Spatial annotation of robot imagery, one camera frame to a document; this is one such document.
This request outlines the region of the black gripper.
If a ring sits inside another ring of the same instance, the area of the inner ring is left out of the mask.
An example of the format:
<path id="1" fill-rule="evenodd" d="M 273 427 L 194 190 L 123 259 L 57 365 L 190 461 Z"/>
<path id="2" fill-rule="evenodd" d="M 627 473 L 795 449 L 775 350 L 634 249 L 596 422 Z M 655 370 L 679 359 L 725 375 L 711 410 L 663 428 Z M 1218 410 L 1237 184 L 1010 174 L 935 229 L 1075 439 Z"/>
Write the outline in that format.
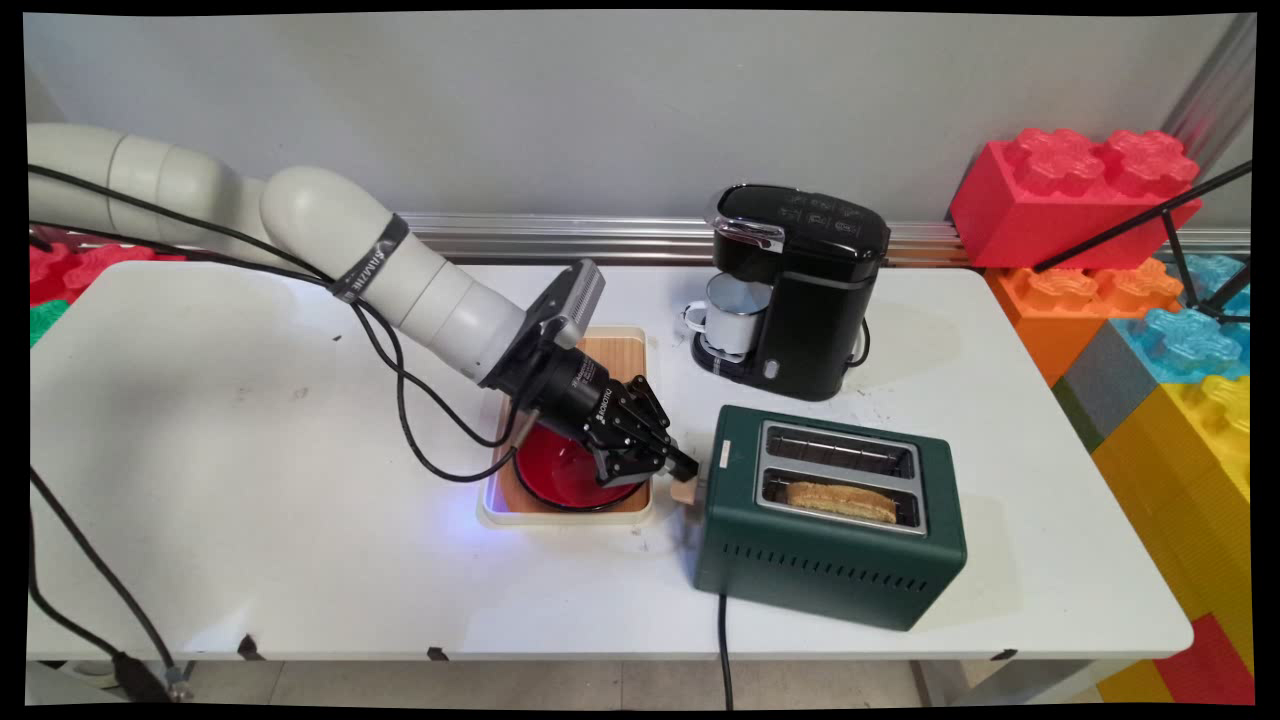
<path id="1" fill-rule="evenodd" d="M 625 430 L 593 433 L 622 388 L 618 419 Z M 699 473 L 699 464 L 671 436 L 669 418 L 645 375 L 621 384 L 584 351 L 557 348 L 511 363 L 508 395 L 558 436 L 577 443 L 590 436 L 599 487 L 640 484 L 660 474 L 689 482 Z"/>

